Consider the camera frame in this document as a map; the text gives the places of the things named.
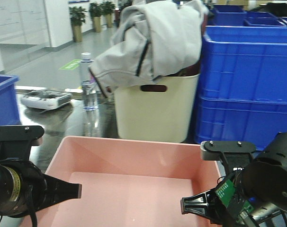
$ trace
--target screw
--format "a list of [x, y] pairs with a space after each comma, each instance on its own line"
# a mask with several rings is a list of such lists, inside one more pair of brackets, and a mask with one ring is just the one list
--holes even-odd
[[282, 194], [284, 197], [287, 198], [287, 193], [286, 193], [286, 192], [282, 192], [281, 194]]

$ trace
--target pink plastic bin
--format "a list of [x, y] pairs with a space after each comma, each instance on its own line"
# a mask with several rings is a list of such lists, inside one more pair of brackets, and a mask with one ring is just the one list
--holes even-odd
[[[46, 174], [81, 183], [82, 196], [37, 212], [38, 227], [218, 226], [180, 210], [219, 177], [199, 145], [69, 136]], [[29, 217], [20, 225], [30, 226]]]

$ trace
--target glass wall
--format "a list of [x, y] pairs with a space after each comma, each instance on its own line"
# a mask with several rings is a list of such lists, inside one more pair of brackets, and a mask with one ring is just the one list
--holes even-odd
[[5, 72], [49, 52], [44, 0], [0, 1], [0, 53]]

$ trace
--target water bottle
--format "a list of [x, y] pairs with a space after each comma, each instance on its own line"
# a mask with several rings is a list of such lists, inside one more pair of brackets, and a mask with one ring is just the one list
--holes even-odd
[[82, 60], [79, 62], [83, 109], [93, 111], [98, 108], [97, 84], [94, 78], [91, 78], [89, 65], [93, 62], [91, 53], [85, 52], [81, 54]]

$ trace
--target jacket zipper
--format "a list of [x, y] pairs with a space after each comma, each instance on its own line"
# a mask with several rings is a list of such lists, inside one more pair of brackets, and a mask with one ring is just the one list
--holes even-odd
[[143, 52], [142, 52], [142, 55], [141, 55], [141, 57], [140, 57], [140, 60], [139, 60], [138, 66], [137, 66], [137, 70], [136, 70], [136, 76], [137, 76], [137, 77], [139, 77], [140, 70], [141, 70], [141, 68], [142, 68], [142, 64], [143, 64], [145, 55], [147, 54], [149, 44], [150, 44], [150, 42], [149, 42], [149, 41], [146, 41], [145, 46], [144, 46], [144, 49], [143, 49]]

